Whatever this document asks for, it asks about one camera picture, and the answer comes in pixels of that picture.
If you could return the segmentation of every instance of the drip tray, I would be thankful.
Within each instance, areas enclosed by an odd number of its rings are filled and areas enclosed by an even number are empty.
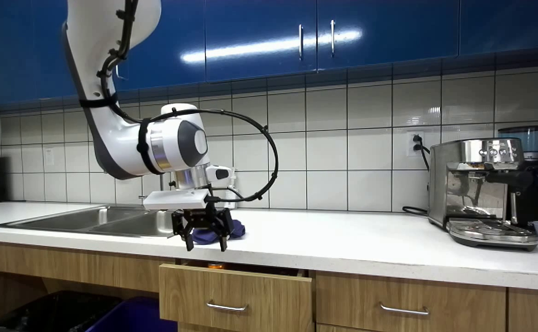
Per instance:
[[[538,236],[533,230],[498,219],[450,219],[446,228],[456,241],[467,245],[511,248],[535,248],[538,245]]]

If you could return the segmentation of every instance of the open drawer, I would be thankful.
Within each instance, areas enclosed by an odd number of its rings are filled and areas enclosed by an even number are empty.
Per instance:
[[[312,278],[165,263],[161,317],[220,330],[310,332]]]

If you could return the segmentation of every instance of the cabinet handle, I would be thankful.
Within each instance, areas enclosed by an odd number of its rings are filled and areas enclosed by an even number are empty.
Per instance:
[[[115,68],[115,75],[117,75],[117,79],[126,79],[126,77],[120,73],[120,66]]]
[[[299,23],[299,57],[305,58],[305,23]]]
[[[428,311],[428,307],[423,307],[423,309],[404,309],[404,307],[388,306],[384,302],[380,302],[380,307],[384,311],[404,313],[404,315],[421,315],[421,317],[430,317],[432,315],[432,311]]]
[[[240,313],[246,313],[249,309],[249,306],[225,306],[225,304],[216,304],[214,300],[209,300],[207,302],[209,307],[212,309],[222,309],[222,311],[240,311]]]
[[[330,20],[330,55],[336,55],[336,44],[338,44],[338,22]]]

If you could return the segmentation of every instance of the drawer handle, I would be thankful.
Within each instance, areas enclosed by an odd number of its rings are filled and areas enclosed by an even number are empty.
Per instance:
[[[423,309],[404,309],[404,307],[388,306],[384,302],[380,302],[380,307],[384,311],[404,313],[404,315],[421,315],[421,317],[430,317],[432,315],[432,311],[428,311],[426,307],[423,307]]]
[[[246,313],[249,309],[249,306],[225,306],[225,304],[216,304],[214,300],[209,300],[207,302],[209,307],[212,309],[222,309],[222,311],[240,311],[240,313]]]

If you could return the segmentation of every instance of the white tiled wall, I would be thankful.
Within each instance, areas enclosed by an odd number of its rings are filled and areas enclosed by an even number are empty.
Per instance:
[[[185,101],[233,108],[270,125],[281,175],[262,200],[244,206],[402,210],[428,202],[428,171],[411,149],[413,134],[434,145],[538,123],[538,66]],[[124,108],[154,116],[163,103]],[[268,141],[240,119],[205,116],[205,125],[212,160],[236,167],[242,193],[259,189],[275,164]],[[10,158],[13,199],[139,204],[165,182],[104,173],[78,106],[4,114],[2,154]]]

